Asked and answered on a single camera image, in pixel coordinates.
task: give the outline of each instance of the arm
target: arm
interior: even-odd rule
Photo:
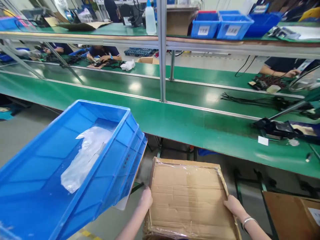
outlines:
[[[93,62],[93,56],[90,53],[87,54],[87,59]]]
[[[241,223],[250,217],[238,199],[236,199],[234,196],[229,195],[228,200],[224,201],[223,203],[230,210],[230,212],[241,221]],[[269,236],[254,220],[249,220],[246,223],[245,228],[252,240],[271,240],[271,238],[269,238]]]
[[[276,76],[276,77],[290,77],[290,78],[293,78],[293,77],[299,75],[301,73],[301,71],[298,70],[298,69],[292,69],[287,73],[277,72],[277,71],[273,71],[267,65],[263,65],[263,67],[261,68],[259,73],[265,74],[265,75],[272,75],[272,76]]]
[[[152,205],[152,201],[153,199],[151,196],[151,190],[149,187],[146,187],[146,189],[142,192],[139,204],[134,211],[131,219],[115,240],[134,240],[145,215]]]

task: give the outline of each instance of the blue plastic crate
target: blue plastic crate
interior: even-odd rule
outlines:
[[[249,16],[254,23],[249,27],[245,37],[251,38],[264,36],[281,20],[281,17],[277,14],[250,14]]]
[[[15,17],[3,17],[0,18],[0,31],[10,30],[10,29],[19,29],[19,27],[23,27],[20,21],[16,21]]]
[[[244,15],[221,15],[217,39],[241,40],[254,21]]]
[[[219,11],[219,15],[233,15],[233,14],[236,14],[236,15],[241,15],[241,12],[238,11],[238,10],[231,10],[231,11]]]
[[[81,147],[83,140],[76,137],[92,126],[112,131],[112,137],[81,187],[70,194],[60,176]],[[0,239],[70,237],[96,219],[107,202],[121,198],[119,189],[116,194],[111,189],[119,182],[125,189],[124,179],[145,141],[129,108],[73,103],[0,169]],[[121,171],[125,164],[127,175]]]
[[[215,12],[199,11],[192,24],[191,37],[212,39],[220,24],[219,15]]]

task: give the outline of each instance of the wrist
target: wrist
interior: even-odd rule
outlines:
[[[250,217],[250,215],[248,214],[248,213],[246,213],[246,212],[243,212],[243,213],[241,213],[241,214],[239,214],[238,215],[238,218],[239,218],[239,220],[240,220],[240,222],[243,224],[243,222],[247,219],[247,218],[249,218]]]

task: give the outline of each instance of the white label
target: white label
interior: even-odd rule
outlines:
[[[210,29],[210,26],[199,27],[198,35],[199,36],[207,36],[209,33],[209,29]]]
[[[240,30],[241,26],[236,26],[236,25],[230,25],[227,32],[226,36],[236,36]]]
[[[315,208],[308,208],[314,220],[320,226],[320,210]]]
[[[125,24],[126,26],[131,26],[131,25],[132,25],[131,22],[129,22],[129,18],[130,18],[130,17],[123,17],[124,24]]]
[[[258,136],[258,143],[261,143],[263,145],[268,146],[269,145],[269,139],[261,137],[261,136]]]

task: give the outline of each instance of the black device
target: black device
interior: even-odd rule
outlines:
[[[136,5],[123,4],[119,7],[120,15],[122,17],[122,23],[125,26],[138,27],[142,22],[142,14],[144,7],[138,3]]]

